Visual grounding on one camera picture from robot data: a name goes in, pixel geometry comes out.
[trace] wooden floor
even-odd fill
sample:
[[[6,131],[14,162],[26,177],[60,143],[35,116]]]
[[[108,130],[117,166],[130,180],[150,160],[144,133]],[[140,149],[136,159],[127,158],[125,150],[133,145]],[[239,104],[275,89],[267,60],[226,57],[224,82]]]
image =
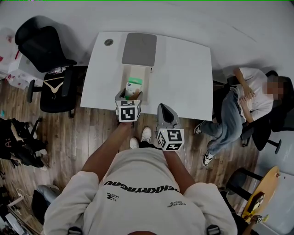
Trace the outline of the wooden floor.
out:
[[[70,178],[81,170],[83,164],[91,153],[97,149],[116,128],[116,118],[114,111],[81,108],[78,100],[74,119],[69,119],[67,113],[49,114],[40,110],[40,94],[34,94],[33,102],[26,102],[26,91],[16,89],[3,83],[0,94],[0,110],[5,112],[5,119],[16,118],[19,121],[29,121],[34,123],[38,117],[43,118],[37,134],[39,139],[48,141],[48,155],[45,157],[50,169],[42,171],[31,166],[19,166],[15,169],[7,160],[1,160],[1,170],[5,171],[6,179],[4,185],[14,197],[17,196],[17,189],[21,189],[29,196],[33,195],[34,189],[40,184],[55,184],[63,189]],[[201,164],[202,156],[206,152],[206,145],[211,140],[204,134],[194,136],[193,129],[198,120],[181,118],[185,129],[185,158],[182,148],[179,155],[185,163],[187,170],[194,177],[196,182],[214,183],[218,187],[226,184],[231,174],[240,167],[245,167],[254,171],[258,150],[254,143],[250,141],[249,146],[243,148],[240,139],[223,149],[212,161],[209,167],[204,168]],[[144,127],[149,126],[153,131],[156,127],[156,116],[141,114],[134,129],[134,135],[141,136]],[[128,138],[121,151],[129,149]],[[21,202],[22,217],[32,214],[30,210],[31,198]],[[238,209],[242,199],[239,196],[230,196],[229,201]],[[37,231],[42,230],[42,226],[31,219],[29,221]]]

